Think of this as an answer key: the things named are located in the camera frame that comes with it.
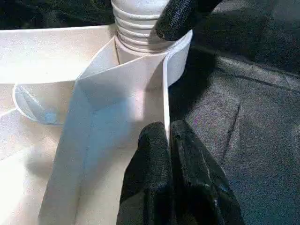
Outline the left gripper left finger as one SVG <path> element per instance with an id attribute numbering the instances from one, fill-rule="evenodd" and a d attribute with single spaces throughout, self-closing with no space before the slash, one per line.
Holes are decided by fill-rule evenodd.
<path id="1" fill-rule="evenodd" d="M 173 222 L 173 180 L 165 127 L 145 126 L 129 162 L 120 195 L 120 225 L 170 225 Z"/>

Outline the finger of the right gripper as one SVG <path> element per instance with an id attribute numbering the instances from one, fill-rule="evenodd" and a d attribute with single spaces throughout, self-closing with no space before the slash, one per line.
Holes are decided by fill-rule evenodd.
<path id="1" fill-rule="evenodd" d="M 205 19 L 221 0 L 171 0 L 161 13 L 155 32 L 164 41 L 177 41 Z"/>

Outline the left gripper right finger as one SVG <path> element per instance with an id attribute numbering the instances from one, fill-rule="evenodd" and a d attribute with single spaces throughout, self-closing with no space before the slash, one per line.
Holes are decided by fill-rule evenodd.
<path id="1" fill-rule="evenodd" d="M 170 129 L 177 223 L 243 225 L 240 205 L 218 162 L 185 121 L 174 121 Z"/>

